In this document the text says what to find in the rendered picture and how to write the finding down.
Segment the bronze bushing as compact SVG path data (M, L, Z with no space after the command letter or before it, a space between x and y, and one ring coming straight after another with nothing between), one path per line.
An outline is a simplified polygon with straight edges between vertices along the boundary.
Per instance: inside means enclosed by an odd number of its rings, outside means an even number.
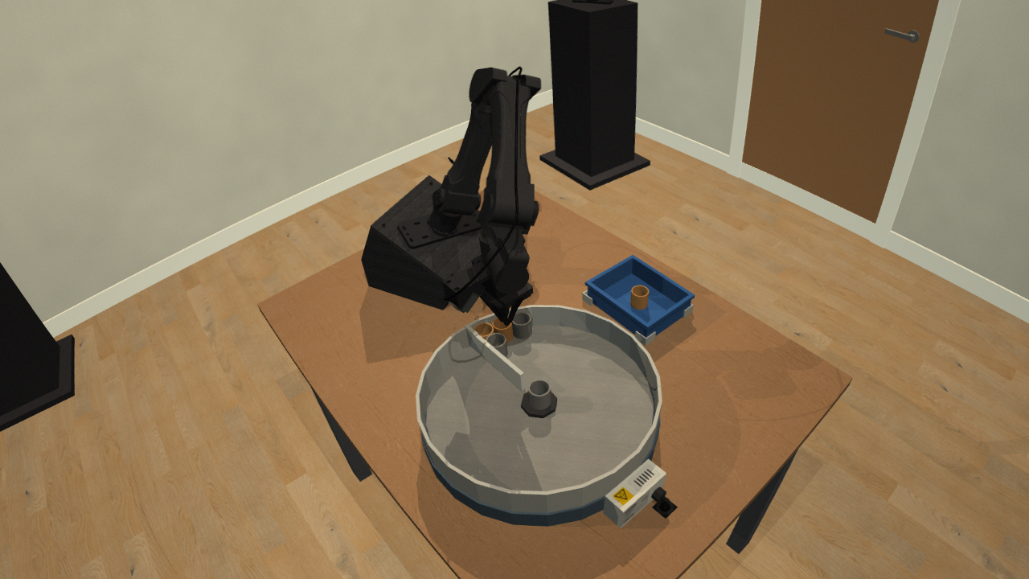
M481 336L481 337L483 337L483 338L484 338L485 340L486 340L486 337L488 337L489 335L491 335L491 334L493 334L493 333L494 333L494 327L493 327L492 325L490 325L489 323L486 323L486 322L484 322L484 323L480 323L480 325L477 325L477 326L476 326L476 327L474 328L474 330L475 330L475 332L477 332L477 333L480 334L480 336Z
M504 323L501 322L501 320L499 320L498 318L494 318L492 326L494 327L494 333L501 333L505 335L506 343L510 343L510 341L512 340L512 323L510 323L510 325L505 326Z
M631 306L636 310L643 310L648 306L648 289L643 285L636 285L631 289Z

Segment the blue open-top bin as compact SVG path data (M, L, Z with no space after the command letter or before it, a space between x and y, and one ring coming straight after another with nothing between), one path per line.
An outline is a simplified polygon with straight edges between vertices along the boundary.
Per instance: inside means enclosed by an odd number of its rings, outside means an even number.
M648 306L643 310L631 306L631 289L636 285L648 287ZM685 287L633 254L615 266L587 280L586 286L588 296L596 307L617 320L629 332L634 335L639 332L645 337L654 332L657 335L664 332L667 327L683 318L683 311L691 306L691 299L695 297Z

